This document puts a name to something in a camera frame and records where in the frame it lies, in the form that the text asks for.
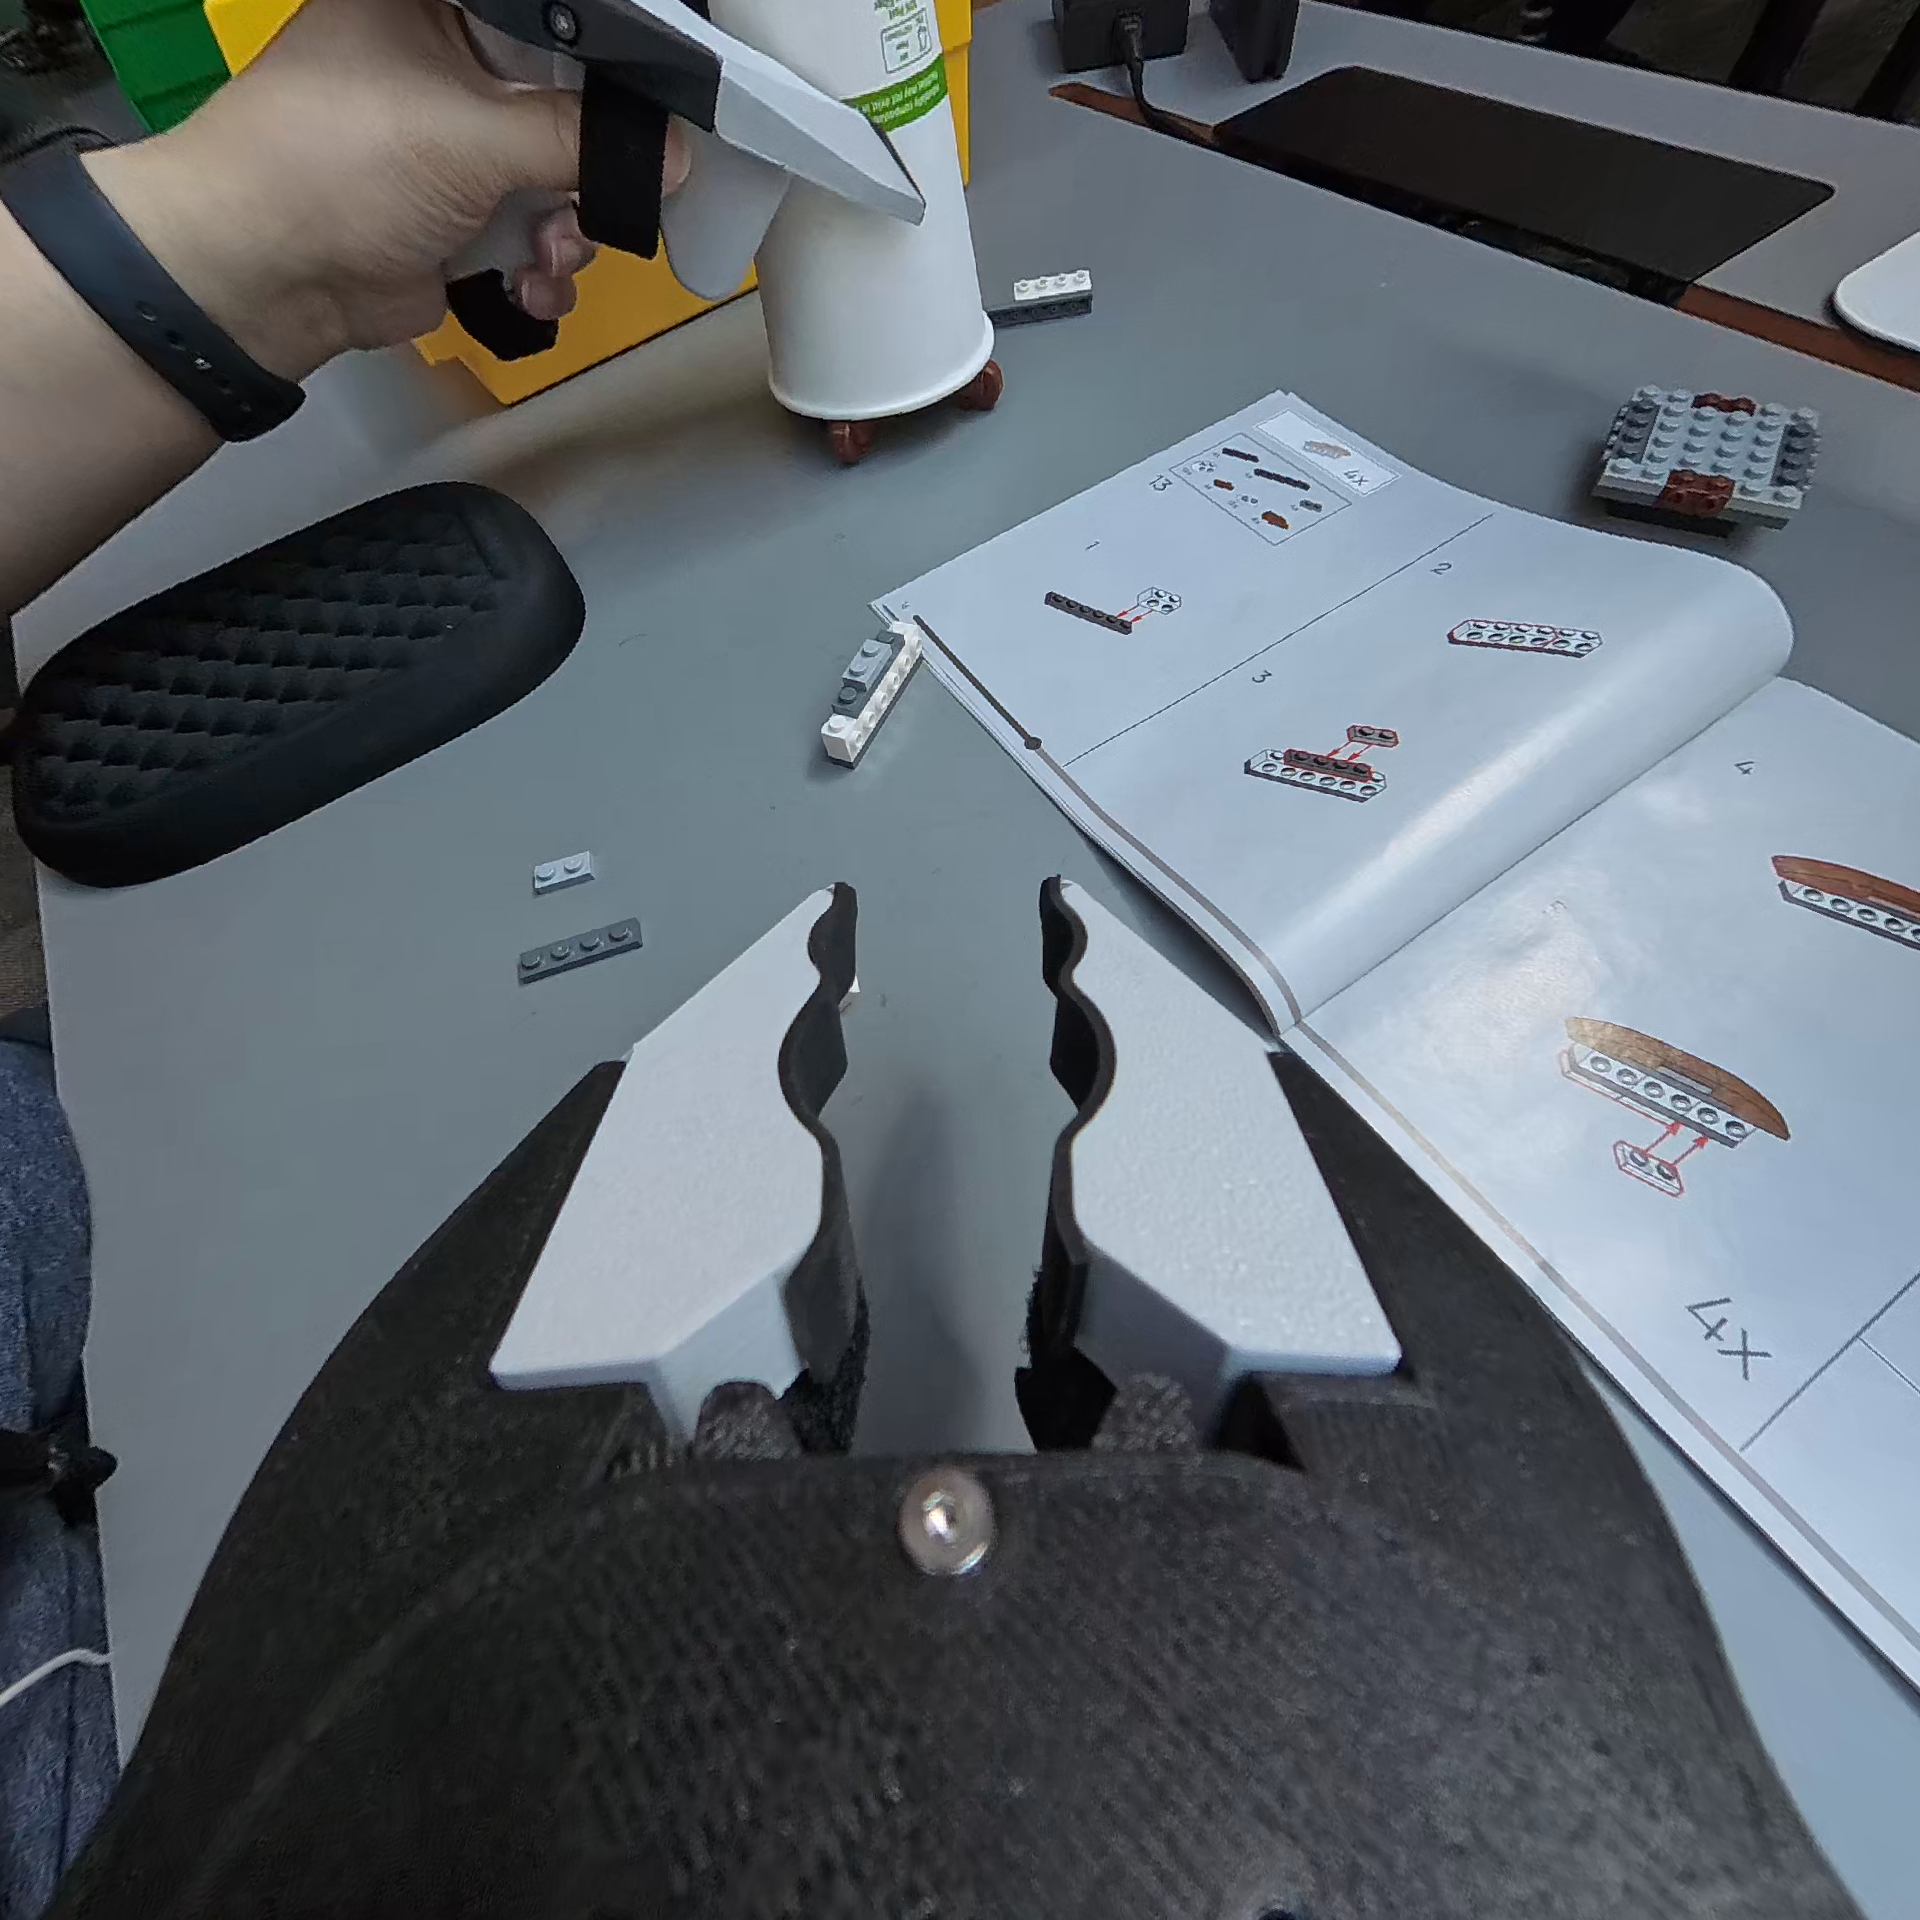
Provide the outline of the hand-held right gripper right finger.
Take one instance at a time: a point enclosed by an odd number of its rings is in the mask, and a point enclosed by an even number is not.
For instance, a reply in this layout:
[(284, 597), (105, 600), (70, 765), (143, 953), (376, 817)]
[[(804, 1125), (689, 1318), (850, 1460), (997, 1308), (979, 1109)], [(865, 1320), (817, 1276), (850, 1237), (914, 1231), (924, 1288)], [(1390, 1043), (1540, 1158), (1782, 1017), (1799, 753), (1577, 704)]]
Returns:
[(1088, 888), (1041, 888), (1054, 1144), (1018, 1410), (1092, 1442), (1137, 1377), (1212, 1437), (1241, 1379), (1386, 1377), (1401, 1345), (1283, 1092), (1276, 1050)]

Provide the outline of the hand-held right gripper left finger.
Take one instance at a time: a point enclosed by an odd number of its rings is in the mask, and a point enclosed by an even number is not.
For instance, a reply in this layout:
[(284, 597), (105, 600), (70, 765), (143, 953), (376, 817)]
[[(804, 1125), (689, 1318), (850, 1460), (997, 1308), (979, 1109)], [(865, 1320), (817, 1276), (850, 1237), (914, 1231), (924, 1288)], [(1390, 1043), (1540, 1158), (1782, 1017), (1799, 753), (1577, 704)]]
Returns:
[(633, 1043), (499, 1339), (505, 1390), (644, 1388), (689, 1439), (769, 1388), (807, 1450), (851, 1447), (868, 1310), (825, 1105), (857, 893), (812, 892)]

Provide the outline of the person's left forearm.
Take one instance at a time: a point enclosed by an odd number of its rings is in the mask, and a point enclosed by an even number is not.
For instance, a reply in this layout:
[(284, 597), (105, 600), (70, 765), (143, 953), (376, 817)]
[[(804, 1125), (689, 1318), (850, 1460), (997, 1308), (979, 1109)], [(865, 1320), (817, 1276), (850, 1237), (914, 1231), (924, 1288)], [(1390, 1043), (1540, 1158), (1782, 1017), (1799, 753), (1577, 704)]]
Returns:
[(2, 614), (11, 619), (219, 450), (2, 214)]

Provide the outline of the dark grey four-stud lego plate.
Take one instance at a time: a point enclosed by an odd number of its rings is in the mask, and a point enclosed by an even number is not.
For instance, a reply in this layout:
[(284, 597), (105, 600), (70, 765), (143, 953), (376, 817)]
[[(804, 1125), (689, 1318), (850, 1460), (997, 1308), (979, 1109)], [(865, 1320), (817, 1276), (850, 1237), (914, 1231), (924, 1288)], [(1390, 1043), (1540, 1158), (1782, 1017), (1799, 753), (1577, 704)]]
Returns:
[(597, 927), (541, 943), (517, 953), (515, 979), (521, 984), (544, 981), (580, 967), (599, 964), (607, 957), (636, 953), (644, 946), (638, 919), (620, 919)]

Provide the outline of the lego instruction booklet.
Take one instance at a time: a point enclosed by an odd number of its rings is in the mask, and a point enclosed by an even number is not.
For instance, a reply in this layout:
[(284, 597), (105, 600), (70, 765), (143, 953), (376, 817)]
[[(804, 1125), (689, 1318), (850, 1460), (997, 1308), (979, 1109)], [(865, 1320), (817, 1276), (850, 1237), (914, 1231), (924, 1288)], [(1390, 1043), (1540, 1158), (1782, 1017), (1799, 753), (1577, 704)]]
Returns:
[(874, 600), (1914, 1681), (1914, 741), (1293, 392)]

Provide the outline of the white and grey lego assembly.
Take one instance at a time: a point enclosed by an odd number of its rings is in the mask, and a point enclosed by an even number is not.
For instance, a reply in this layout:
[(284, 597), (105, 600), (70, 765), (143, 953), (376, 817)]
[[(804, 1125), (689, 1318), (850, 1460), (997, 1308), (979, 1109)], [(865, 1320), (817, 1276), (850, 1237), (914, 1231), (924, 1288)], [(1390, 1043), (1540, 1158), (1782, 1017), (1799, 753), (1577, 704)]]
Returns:
[(843, 667), (819, 730), (828, 762), (857, 765), (924, 659), (919, 621), (888, 621)]

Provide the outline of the grey and brown lego assembly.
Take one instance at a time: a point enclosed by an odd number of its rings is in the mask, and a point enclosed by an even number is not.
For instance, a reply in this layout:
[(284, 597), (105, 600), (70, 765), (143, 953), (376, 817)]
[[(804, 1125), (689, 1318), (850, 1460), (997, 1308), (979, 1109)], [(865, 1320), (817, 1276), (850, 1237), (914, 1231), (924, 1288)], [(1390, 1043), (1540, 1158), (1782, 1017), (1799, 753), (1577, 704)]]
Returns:
[(1683, 531), (1782, 531), (1801, 514), (1820, 445), (1812, 407), (1639, 385), (1611, 420), (1590, 498)]

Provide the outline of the person's left hand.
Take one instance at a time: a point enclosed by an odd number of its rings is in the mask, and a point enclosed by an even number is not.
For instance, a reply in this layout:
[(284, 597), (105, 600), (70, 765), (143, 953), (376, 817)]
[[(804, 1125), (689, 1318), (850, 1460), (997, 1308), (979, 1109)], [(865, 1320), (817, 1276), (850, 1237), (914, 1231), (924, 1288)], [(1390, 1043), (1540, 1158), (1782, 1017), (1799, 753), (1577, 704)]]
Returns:
[(514, 87), (442, 2), (311, 2), (99, 192), (262, 368), (302, 381), (445, 319), (445, 269), (521, 192), (577, 187), (580, 101)]

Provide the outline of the white paper cup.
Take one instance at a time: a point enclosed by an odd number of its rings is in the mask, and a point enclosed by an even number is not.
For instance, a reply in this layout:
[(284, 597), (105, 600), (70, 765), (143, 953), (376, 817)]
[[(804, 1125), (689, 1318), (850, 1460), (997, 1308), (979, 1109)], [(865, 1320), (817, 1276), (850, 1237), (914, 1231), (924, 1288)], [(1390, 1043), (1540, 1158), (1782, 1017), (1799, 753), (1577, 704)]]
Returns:
[(932, 2), (716, 2), (707, 18), (882, 129), (925, 199), (906, 226), (792, 179), (755, 250), (771, 396), (807, 420), (953, 401), (991, 357)]

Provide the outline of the black stand base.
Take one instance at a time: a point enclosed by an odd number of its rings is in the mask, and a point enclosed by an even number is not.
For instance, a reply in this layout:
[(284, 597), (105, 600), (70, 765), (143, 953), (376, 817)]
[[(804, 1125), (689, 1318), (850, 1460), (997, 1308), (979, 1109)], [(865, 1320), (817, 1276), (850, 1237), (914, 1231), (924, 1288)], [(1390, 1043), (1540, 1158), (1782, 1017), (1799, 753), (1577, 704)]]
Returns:
[(1272, 84), (1289, 71), (1298, 35), (1297, 0), (1218, 0), (1207, 18), (1246, 84)]

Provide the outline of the green plastic box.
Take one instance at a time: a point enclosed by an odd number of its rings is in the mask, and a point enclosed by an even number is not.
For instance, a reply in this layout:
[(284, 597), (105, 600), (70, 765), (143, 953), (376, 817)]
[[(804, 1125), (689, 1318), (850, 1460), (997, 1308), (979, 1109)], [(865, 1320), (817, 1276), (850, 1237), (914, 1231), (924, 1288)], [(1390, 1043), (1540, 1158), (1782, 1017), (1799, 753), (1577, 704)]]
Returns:
[(80, 2), (91, 35), (149, 132), (180, 125), (226, 87), (204, 2)]

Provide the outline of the person's jeans leg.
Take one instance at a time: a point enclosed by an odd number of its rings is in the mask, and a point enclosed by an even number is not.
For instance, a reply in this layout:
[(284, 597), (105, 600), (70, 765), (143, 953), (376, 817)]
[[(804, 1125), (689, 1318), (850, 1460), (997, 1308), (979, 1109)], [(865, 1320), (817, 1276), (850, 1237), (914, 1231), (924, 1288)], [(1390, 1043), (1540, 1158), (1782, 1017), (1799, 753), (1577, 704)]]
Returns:
[[(2, 1426), (83, 1420), (91, 1212), (43, 1004), (2, 1024)], [(117, 1779), (99, 1522), (2, 1518), (2, 1896), (36, 1916)]]

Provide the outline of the black padded wrist rest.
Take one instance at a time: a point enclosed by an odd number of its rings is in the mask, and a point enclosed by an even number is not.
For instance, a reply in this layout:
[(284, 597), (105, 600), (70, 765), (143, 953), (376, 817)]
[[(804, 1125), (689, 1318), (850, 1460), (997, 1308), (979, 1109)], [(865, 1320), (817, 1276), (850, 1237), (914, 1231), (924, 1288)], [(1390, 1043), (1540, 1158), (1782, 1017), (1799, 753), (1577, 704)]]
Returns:
[(514, 498), (467, 482), (374, 497), (43, 661), (5, 731), (14, 829), (91, 888), (180, 877), (514, 708), (585, 621)]

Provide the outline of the black desk mat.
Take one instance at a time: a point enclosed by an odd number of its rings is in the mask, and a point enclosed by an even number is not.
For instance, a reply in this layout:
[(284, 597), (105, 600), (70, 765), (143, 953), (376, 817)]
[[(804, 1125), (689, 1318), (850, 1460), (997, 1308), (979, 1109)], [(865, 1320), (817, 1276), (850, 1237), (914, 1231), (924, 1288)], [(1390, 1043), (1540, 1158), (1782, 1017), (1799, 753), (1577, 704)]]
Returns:
[(1834, 196), (1823, 179), (1356, 63), (1212, 134), (1239, 163), (1663, 305)]

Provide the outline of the white rounded device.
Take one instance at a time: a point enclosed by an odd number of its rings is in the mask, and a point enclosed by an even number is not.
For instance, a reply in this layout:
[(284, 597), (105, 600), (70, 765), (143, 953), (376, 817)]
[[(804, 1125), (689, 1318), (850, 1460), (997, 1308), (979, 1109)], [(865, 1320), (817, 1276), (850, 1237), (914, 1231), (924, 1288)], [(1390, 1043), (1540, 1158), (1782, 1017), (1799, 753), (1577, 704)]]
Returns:
[(1841, 325), (1890, 349), (1917, 354), (1920, 347), (1920, 233), (1913, 231), (1875, 257), (1848, 269), (1831, 292)]

